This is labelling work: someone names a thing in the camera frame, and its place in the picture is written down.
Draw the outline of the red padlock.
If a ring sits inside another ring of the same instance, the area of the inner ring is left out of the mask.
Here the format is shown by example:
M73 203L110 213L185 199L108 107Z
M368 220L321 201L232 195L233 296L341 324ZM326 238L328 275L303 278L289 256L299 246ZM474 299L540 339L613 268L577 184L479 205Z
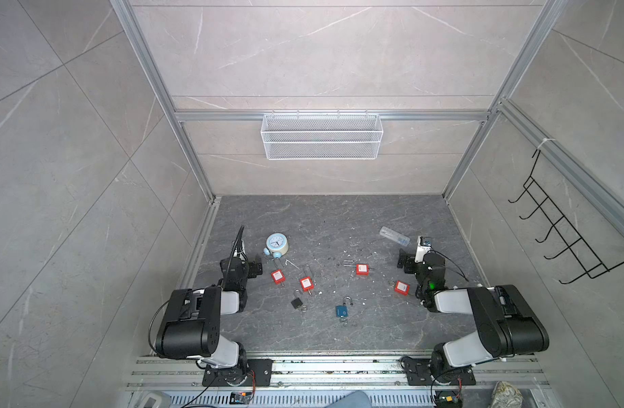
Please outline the red padlock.
M315 288L312 270L309 265L304 265L302 268L302 275L299 279L300 286L303 292L312 295Z
M281 260L277 258L273 259L272 263L273 270L271 272L271 278L276 285L282 286L286 281L286 277L283 272L283 264Z
M401 280L397 280L394 284L394 290L398 294L401 294L403 296L408 296L410 292L410 285L405 282L402 282Z
M346 259L343 262L343 266L352 268L357 276L369 275L369 266L366 263L358 263L352 259Z

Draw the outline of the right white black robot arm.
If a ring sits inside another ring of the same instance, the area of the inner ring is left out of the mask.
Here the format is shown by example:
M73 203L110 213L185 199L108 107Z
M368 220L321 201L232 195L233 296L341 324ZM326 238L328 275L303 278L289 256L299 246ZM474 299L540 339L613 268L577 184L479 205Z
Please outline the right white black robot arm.
M401 249L397 267L417 279L415 297L434 314L472 316L475 331L437 344L427 360L400 359L409 384L474 383L472 367L548 349L548 331L514 285L449 288L446 258L434 250L421 260Z

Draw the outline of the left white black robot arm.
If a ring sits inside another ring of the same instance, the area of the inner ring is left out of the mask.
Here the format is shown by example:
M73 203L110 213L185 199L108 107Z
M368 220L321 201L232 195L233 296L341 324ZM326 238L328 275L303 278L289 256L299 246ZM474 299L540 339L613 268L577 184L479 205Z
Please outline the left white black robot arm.
M239 314L247 305L247 282L263 274L259 257L234 256L220 262L222 279L200 289L178 289L156 314L162 320L156 334L147 334L153 353L169 360L194 360L205 370L205 384L212 376L230 386L247 379L256 382L247 352L241 343L221 335L221 317Z

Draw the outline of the silver allen key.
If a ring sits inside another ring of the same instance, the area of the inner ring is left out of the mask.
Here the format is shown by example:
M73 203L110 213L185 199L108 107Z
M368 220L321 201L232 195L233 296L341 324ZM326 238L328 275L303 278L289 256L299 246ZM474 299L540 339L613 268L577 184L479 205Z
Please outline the silver allen key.
M290 265L293 266L294 268L296 268L297 270L300 270L300 268L298 268L297 265L295 265L295 263L293 263L292 261L290 261L289 259L285 260L285 265Z

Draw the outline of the small black padlock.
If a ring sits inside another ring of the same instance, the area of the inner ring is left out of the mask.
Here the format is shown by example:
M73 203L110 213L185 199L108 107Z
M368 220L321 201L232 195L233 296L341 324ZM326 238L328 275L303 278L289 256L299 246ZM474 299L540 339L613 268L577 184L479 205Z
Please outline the small black padlock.
M294 309L299 310L301 313L305 313L307 311L307 305L304 303L302 299L303 293L300 290L294 291L294 298L291 301L291 305Z

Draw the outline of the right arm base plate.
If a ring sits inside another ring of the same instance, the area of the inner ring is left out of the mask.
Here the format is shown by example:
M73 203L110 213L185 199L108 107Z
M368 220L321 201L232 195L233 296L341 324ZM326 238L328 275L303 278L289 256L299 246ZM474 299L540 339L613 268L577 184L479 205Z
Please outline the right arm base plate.
M439 362L429 358L400 358L403 370L410 386L473 386L476 384L470 367L443 367Z

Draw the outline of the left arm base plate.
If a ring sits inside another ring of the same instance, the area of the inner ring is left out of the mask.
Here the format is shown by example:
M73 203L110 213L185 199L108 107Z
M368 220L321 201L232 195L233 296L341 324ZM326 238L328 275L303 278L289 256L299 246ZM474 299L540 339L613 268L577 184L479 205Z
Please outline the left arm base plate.
M271 384L273 360L249 359L232 368L217 369L207 365L203 387L268 387Z

